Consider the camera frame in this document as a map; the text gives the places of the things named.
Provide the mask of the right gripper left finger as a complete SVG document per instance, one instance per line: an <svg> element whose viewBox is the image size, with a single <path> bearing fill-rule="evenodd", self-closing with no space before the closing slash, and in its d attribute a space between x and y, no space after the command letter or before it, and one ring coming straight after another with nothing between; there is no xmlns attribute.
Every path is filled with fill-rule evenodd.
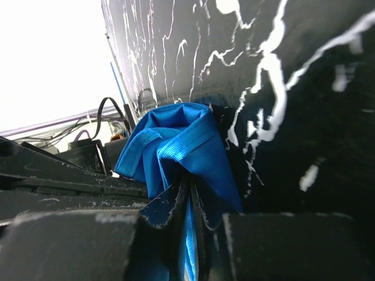
<svg viewBox="0 0 375 281"><path fill-rule="evenodd" d="M187 173L140 210L22 214L1 242L2 280L183 280Z"/></svg>

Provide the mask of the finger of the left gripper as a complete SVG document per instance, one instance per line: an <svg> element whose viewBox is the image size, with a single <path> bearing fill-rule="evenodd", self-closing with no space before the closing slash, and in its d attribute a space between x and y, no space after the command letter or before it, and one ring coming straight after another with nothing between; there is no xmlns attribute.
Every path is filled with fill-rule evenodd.
<svg viewBox="0 0 375 281"><path fill-rule="evenodd" d="M144 184L90 172L1 138L1 225L22 214L140 209L149 201Z"/></svg>

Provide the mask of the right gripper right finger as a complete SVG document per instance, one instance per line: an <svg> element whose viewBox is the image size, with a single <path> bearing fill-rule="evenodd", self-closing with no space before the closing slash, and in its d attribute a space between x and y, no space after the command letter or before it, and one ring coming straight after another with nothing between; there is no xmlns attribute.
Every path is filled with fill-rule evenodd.
<svg viewBox="0 0 375 281"><path fill-rule="evenodd" d="M190 180L198 280L373 280L374 258L342 213L236 212Z"/></svg>

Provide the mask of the blue cloth napkin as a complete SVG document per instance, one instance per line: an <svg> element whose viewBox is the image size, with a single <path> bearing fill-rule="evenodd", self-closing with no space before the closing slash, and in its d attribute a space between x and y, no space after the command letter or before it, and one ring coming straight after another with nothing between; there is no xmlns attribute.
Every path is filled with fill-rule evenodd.
<svg viewBox="0 0 375 281"><path fill-rule="evenodd" d="M145 183L150 199L141 210L125 280L232 280L225 220L242 206L207 105L148 112L115 171Z"/></svg>

